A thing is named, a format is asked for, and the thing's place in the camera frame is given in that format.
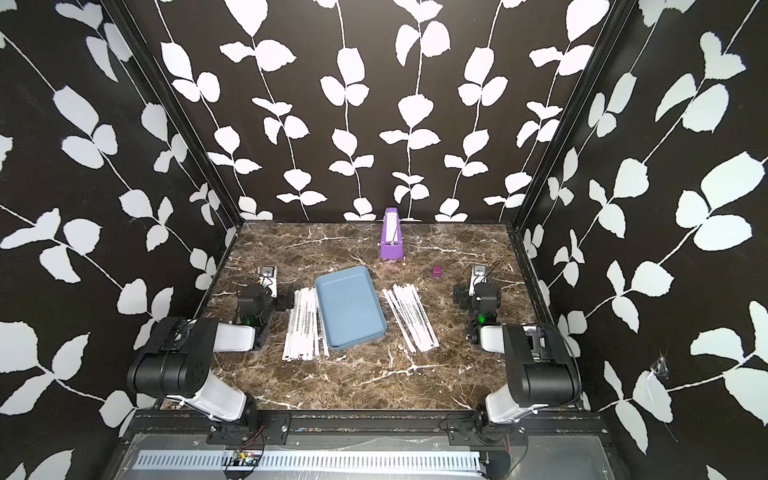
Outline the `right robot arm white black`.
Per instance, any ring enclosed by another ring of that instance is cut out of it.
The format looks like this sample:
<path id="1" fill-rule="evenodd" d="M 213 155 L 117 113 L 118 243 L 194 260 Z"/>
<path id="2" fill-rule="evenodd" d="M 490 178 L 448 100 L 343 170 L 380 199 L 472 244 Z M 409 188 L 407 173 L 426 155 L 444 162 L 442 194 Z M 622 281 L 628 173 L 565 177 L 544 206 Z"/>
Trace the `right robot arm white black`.
<path id="1" fill-rule="evenodd" d="M 490 424 L 512 424 L 550 407 L 575 404 L 582 390 L 578 365 L 560 331 L 550 324 L 499 321 L 500 288 L 478 281 L 456 285 L 453 302 L 468 314 L 467 340 L 504 358 L 506 380 L 481 411 Z"/>

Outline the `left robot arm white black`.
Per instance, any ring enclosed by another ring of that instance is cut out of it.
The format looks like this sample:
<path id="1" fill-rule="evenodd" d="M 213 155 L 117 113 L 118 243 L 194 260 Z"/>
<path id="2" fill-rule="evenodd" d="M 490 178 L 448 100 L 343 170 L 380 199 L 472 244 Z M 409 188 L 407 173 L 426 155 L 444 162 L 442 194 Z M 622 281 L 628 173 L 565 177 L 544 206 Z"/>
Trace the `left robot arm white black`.
<path id="1" fill-rule="evenodd" d="M 137 394 L 188 405 L 213 420 L 240 422 L 250 400 L 213 372 L 214 357 L 261 349 L 274 315 L 293 307 L 292 296 L 255 283 L 238 297 L 231 323 L 213 317 L 165 317 L 129 367 L 128 387 Z"/>

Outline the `blue storage box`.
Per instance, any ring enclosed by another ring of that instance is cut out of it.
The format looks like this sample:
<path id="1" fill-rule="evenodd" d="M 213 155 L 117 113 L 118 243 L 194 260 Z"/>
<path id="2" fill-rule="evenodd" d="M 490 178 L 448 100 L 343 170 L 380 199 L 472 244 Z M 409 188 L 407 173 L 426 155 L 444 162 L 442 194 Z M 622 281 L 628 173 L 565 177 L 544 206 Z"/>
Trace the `blue storage box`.
<path id="1" fill-rule="evenodd" d="M 387 322 L 365 266 L 322 275 L 315 288 L 330 349 L 348 349 L 386 333 Z"/>

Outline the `left pile white straw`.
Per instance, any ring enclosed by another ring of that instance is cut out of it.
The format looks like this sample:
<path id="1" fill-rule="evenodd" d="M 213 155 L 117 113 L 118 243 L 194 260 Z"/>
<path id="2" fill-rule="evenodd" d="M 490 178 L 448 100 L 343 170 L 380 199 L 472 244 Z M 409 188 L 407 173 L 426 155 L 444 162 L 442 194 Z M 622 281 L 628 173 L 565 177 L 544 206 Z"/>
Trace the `left pile white straw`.
<path id="1" fill-rule="evenodd" d="M 289 311 L 282 359 L 311 361 L 329 357 L 316 288 L 296 290 L 293 301 L 294 308 Z"/>

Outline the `pile white straw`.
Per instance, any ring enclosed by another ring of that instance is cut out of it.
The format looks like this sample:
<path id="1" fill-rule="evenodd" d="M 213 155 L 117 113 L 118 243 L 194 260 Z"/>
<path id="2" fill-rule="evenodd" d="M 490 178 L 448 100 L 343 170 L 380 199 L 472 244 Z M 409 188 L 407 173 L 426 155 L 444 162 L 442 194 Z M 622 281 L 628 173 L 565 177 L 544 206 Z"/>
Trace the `pile white straw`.
<path id="1" fill-rule="evenodd" d="M 289 311 L 282 359 L 311 361 L 329 357 L 316 288 L 296 290 L 293 301 L 294 308 Z"/>
<path id="2" fill-rule="evenodd" d="M 440 346 L 415 285 L 394 284 L 383 289 L 382 295 L 411 353 L 428 352 Z"/>

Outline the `right pile white straw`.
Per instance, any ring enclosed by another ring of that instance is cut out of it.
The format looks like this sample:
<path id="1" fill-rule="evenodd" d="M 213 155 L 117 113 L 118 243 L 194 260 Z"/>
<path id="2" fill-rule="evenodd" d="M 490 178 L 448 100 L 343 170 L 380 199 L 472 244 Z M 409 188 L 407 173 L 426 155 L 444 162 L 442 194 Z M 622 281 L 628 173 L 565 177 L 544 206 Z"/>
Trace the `right pile white straw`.
<path id="1" fill-rule="evenodd" d="M 382 295 L 411 353 L 428 352 L 440 346 L 415 285 L 394 284 L 383 289 Z"/>

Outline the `purple metronome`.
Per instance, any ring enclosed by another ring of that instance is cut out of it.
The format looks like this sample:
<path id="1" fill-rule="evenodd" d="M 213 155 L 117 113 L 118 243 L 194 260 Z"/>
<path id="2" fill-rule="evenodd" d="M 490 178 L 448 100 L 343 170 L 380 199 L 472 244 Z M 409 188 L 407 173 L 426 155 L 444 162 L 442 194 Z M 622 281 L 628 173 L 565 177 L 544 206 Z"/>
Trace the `purple metronome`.
<path id="1" fill-rule="evenodd" d="M 385 210 L 379 257 L 382 260 L 401 260 L 405 257 L 400 217 L 395 207 Z"/>

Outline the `small electronics board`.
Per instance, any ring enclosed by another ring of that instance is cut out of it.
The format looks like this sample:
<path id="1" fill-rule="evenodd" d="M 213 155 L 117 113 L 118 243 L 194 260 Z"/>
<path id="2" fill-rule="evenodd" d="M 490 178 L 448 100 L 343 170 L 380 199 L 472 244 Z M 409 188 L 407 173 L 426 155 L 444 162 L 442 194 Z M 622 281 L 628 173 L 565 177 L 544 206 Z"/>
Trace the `small electronics board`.
<path id="1" fill-rule="evenodd" d="M 255 469 L 259 466 L 262 455 L 256 451 L 235 450 L 223 461 L 225 470 L 241 471 Z"/>

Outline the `black mounting rail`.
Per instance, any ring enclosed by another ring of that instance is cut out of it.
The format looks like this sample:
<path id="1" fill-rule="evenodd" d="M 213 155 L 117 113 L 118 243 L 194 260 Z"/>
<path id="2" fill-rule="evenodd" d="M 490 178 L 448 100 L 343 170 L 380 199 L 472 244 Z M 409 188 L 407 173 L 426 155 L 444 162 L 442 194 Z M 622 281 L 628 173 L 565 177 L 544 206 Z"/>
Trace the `black mounting rail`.
<path id="1" fill-rule="evenodd" d="M 201 435 L 227 446 L 284 446 L 301 435 L 431 435 L 452 446 L 499 448 L 544 436 L 595 437 L 611 443 L 600 415 L 574 409 L 543 410 L 511 424 L 494 424 L 477 410 L 257 410 L 239 422 L 214 421 L 192 410 L 141 410 L 124 433 Z"/>

